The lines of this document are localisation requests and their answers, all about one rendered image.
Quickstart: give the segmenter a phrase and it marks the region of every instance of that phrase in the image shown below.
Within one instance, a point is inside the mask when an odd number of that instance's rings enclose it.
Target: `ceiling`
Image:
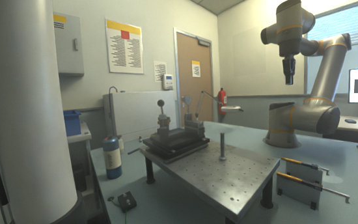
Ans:
[[[196,4],[208,9],[215,15],[232,8],[233,6],[245,0],[192,0]]]

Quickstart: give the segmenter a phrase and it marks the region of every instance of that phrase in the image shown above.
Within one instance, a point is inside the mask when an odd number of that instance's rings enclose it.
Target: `black leg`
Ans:
[[[273,203],[271,201],[273,194],[273,177],[270,178],[265,188],[262,190],[262,200],[260,200],[260,204],[264,208],[273,208]]]
[[[153,173],[153,163],[151,160],[146,158],[146,172],[147,172],[147,184],[153,184],[156,179],[154,179],[154,173]]]
[[[225,224],[235,224],[235,222],[226,217]]]

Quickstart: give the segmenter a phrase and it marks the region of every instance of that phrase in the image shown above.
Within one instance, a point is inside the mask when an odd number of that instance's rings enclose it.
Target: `screwdriver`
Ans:
[[[323,170],[323,171],[326,171],[326,175],[327,175],[327,176],[329,175],[328,172],[329,172],[330,170],[329,170],[329,169],[326,169],[326,168],[323,168],[323,167],[320,167],[319,165],[309,164],[309,163],[303,163],[303,162],[301,162],[301,161],[291,160],[291,159],[284,158],[284,157],[282,157],[281,159],[284,160],[284,161],[289,161],[290,163],[295,163],[295,164],[304,165],[305,167],[310,167],[310,168],[315,169],[315,170],[321,169],[321,170]]]
[[[277,176],[281,176],[281,177],[283,177],[283,178],[292,180],[292,181],[294,181],[294,182],[303,184],[303,185],[305,185],[305,186],[308,186],[308,187],[317,189],[318,191],[323,191],[323,190],[325,190],[325,191],[334,193],[334,194],[336,194],[336,195],[343,196],[343,197],[345,197],[345,203],[346,203],[346,204],[350,204],[350,202],[349,202],[350,196],[349,196],[349,195],[346,195],[346,194],[341,193],[341,192],[337,192],[337,191],[332,190],[332,189],[325,188],[325,187],[323,187],[321,184],[313,184],[313,183],[304,181],[304,180],[302,180],[302,179],[296,178],[296,177],[294,177],[294,176],[286,175],[286,174],[284,174],[284,173],[276,172],[276,174],[277,174]]]

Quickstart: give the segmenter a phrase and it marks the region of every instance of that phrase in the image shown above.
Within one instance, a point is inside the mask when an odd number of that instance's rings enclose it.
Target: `door frame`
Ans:
[[[176,94],[177,94],[177,103],[176,105],[178,106],[177,108],[177,113],[178,115],[176,116],[177,122],[178,122],[178,127],[180,128],[182,125],[182,113],[180,111],[181,108],[181,104],[182,104],[182,97],[180,96],[180,84],[179,84],[179,62],[178,62],[178,40],[177,40],[177,33],[180,33],[182,35],[186,35],[192,38],[195,38],[197,40],[201,40],[203,42],[207,42],[210,45],[210,58],[211,58],[211,95],[213,96],[213,64],[212,64],[212,41],[205,39],[203,37],[197,36],[197,35],[192,35],[191,33],[185,32],[183,30],[180,30],[178,28],[174,28],[174,48],[175,48],[175,72],[176,72]]]

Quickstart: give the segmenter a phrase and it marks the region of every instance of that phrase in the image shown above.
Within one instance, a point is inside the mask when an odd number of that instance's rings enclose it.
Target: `blue bin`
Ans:
[[[63,113],[67,136],[81,134],[81,125],[79,124],[79,116],[81,113],[77,110],[63,111]]]

